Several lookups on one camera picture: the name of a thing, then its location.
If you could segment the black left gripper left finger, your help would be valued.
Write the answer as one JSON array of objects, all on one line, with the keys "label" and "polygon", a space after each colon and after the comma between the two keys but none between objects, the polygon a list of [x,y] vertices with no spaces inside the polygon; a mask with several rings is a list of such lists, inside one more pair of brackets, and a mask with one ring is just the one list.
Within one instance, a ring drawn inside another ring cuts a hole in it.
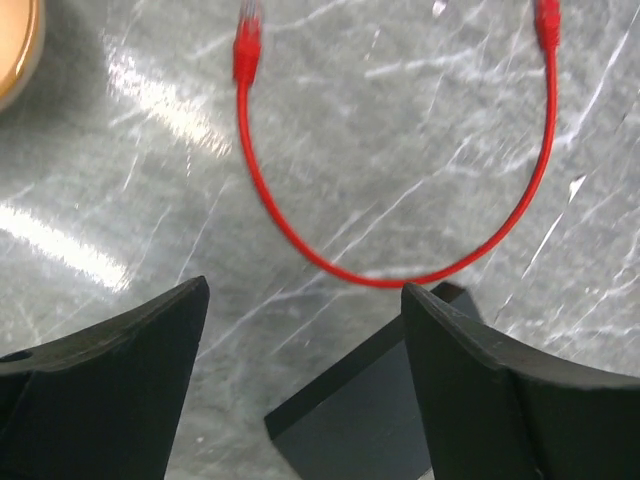
[{"label": "black left gripper left finger", "polygon": [[208,305],[199,276],[2,356],[2,478],[164,478]]}]

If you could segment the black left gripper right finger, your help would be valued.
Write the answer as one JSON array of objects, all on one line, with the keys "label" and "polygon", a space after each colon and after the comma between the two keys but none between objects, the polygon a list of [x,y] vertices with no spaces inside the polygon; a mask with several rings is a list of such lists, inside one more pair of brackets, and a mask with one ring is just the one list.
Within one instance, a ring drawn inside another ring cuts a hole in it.
[{"label": "black left gripper right finger", "polygon": [[547,354],[415,284],[401,294],[438,479],[635,479],[639,381]]}]

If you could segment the black network switch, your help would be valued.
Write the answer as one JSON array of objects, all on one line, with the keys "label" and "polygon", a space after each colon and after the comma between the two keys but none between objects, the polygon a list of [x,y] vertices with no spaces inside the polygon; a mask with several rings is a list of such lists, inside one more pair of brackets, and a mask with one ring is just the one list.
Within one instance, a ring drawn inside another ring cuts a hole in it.
[{"label": "black network switch", "polygon": [[268,413],[271,442],[301,479],[499,476],[452,347],[413,372],[396,317]]}]

